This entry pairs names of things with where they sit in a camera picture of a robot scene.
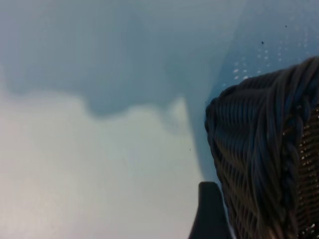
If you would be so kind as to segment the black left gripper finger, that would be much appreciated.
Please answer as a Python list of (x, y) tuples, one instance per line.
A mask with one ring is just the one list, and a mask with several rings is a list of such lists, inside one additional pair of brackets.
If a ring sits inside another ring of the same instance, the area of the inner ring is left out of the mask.
[(222, 194), (214, 182), (200, 182), (198, 208), (189, 239), (229, 239)]

